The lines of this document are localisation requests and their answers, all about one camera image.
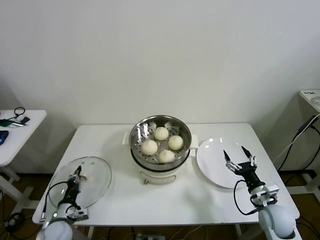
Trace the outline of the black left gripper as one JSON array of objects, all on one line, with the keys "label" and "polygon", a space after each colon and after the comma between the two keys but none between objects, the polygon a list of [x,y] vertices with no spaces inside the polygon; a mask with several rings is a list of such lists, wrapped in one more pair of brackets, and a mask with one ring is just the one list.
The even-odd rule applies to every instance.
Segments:
[{"label": "black left gripper", "polygon": [[81,175],[82,166],[79,165],[74,171],[74,175],[69,177],[69,181],[67,182],[67,189],[65,191],[65,195],[61,200],[61,204],[76,204],[76,199],[78,194],[80,193],[80,182],[86,182],[87,178]]}]

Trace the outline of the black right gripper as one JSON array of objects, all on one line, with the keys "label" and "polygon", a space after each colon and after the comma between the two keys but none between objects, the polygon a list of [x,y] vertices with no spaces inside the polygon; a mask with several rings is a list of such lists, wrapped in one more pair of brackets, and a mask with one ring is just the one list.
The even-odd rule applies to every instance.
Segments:
[{"label": "black right gripper", "polygon": [[246,182],[246,186],[248,187],[248,191],[251,192],[252,190],[264,186],[265,183],[262,182],[256,174],[257,163],[256,157],[253,156],[249,150],[247,150],[244,146],[241,147],[246,157],[249,159],[249,162],[243,162],[235,164],[231,161],[229,155],[225,150],[223,150],[224,159],[226,161],[225,166],[232,171],[233,173],[236,172],[236,175],[242,176],[244,181]]}]

